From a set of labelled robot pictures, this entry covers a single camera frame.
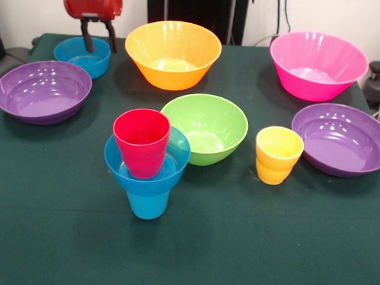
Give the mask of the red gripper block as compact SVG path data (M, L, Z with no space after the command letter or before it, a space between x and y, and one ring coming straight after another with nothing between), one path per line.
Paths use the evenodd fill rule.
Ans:
M75 19L81 19L81 32L87 52L94 51L92 37L88 32L88 18L104 21L109 34L109 45L113 53L117 53L117 37L110 20L119 16L123 9L122 0L63 0L66 12Z

